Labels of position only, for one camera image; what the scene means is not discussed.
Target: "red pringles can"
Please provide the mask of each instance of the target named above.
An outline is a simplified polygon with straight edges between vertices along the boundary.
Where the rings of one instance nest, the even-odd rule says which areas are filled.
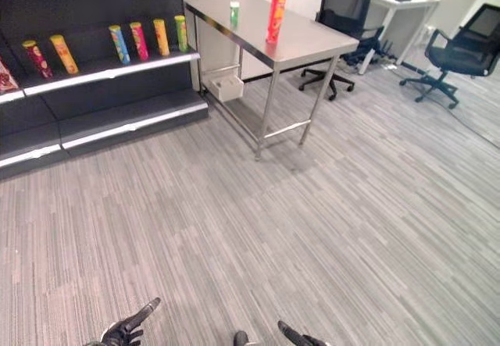
[[[134,36],[135,46],[137,48],[137,53],[141,61],[148,59],[148,48],[146,47],[146,40],[144,39],[144,33],[142,32],[142,25],[140,22],[132,22],[130,24],[130,29],[132,30],[132,36]]]
[[[267,39],[270,44],[277,43],[280,34],[281,22],[284,16],[284,4],[287,0],[272,0],[271,11],[269,15],[269,24],[267,26]]]
[[[26,40],[23,42],[23,47],[26,49],[26,53],[33,62],[34,67],[37,68],[40,75],[45,79],[52,77],[52,70],[45,61],[44,56],[40,52],[40,48],[35,40]]]

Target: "table top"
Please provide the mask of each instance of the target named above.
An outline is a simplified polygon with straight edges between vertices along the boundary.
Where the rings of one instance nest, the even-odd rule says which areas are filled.
[[[239,21],[230,24],[230,2],[240,2]],[[286,10],[275,45],[266,43],[270,2],[266,0],[187,0],[186,8],[273,70],[285,70],[353,52],[358,41]]]

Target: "blue pringles can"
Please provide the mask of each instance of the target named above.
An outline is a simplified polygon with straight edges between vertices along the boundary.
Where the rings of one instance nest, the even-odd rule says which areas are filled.
[[[130,56],[128,54],[127,45],[123,39],[122,29],[118,25],[109,26],[109,32],[111,33],[112,41],[115,43],[116,53],[122,64],[126,65],[130,63]]]

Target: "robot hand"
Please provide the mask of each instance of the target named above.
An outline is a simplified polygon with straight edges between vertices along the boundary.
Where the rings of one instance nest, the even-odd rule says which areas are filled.
[[[100,343],[90,343],[85,346],[138,346],[143,330],[136,330],[144,320],[158,307],[160,298],[155,298],[138,313],[111,325],[101,336]]]

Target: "mesh chair back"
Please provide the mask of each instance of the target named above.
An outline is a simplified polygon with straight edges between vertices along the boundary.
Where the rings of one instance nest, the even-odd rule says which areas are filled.
[[[319,21],[356,36],[364,27],[370,0],[322,0]]]
[[[490,74],[500,55],[500,7],[481,6],[448,46],[474,54],[483,64],[485,75]]]

